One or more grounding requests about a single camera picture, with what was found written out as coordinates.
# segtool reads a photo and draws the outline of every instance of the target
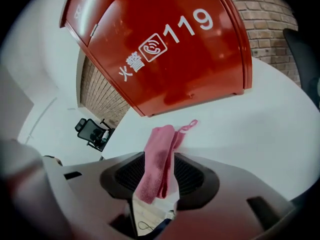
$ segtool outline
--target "folded pink cloth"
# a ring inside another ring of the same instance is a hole
[[[175,131],[172,125],[156,127],[145,145],[144,175],[135,190],[135,195],[147,204],[151,204],[156,197],[164,199],[168,195],[172,177],[171,167],[174,162],[174,150],[177,149],[185,137],[185,131],[198,123],[193,120],[190,124]]]

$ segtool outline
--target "round white table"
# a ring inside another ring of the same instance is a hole
[[[177,152],[248,170],[288,200],[302,194],[320,174],[320,113],[284,74],[255,58],[252,64],[252,89],[243,95],[153,117],[130,108],[102,156],[143,151],[152,128],[197,119]]]

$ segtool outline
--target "white number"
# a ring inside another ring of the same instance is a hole
[[[174,41],[176,43],[179,43],[179,39],[178,37],[176,36],[175,32],[172,30],[172,28],[169,26],[169,24],[165,25],[165,29],[164,29],[164,32],[163,32],[163,35],[166,36],[168,34],[168,32],[171,34],[171,36],[173,37]]]
[[[198,17],[198,14],[199,13],[203,13],[204,14],[204,18],[199,18]],[[193,12],[193,17],[194,19],[199,22],[199,23],[206,23],[206,22],[209,22],[209,25],[205,26],[205,25],[200,25],[200,27],[203,29],[203,30],[209,30],[213,27],[214,23],[212,21],[212,18],[210,17],[209,13],[204,10],[204,9],[196,9],[194,10]]]
[[[181,16],[180,17],[180,21],[178,23],[179,28],[181,28],[181,26],[183,25],[183,23],[185,24],[186,28],[189,30],[191,36],[195,35],[194,30],[191,28],[189,22],[186,20],[185,16]]]

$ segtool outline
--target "brick wall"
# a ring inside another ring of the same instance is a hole
[[[298,30],[289,5],[283,0],[233,0],[240,12],[253,57],[268,63],[300,85],[295,60],[282,30]]]
[[[112,127],[119,124],[130,108],[87,57],[81,76],[80,102]]]
[[[297,30],[292,11],[283,0],[233,0],[240,12],[253,57],[268,63],[300,85],[293,56],[282,30]],[[116,127],[130,105],[86,58],[81,79],[80,102],[100,119]]]

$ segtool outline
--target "red fire box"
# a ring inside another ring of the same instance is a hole
[[[252,85],[250,45],[231,0],[66,0],[64,26],[141,116]]]

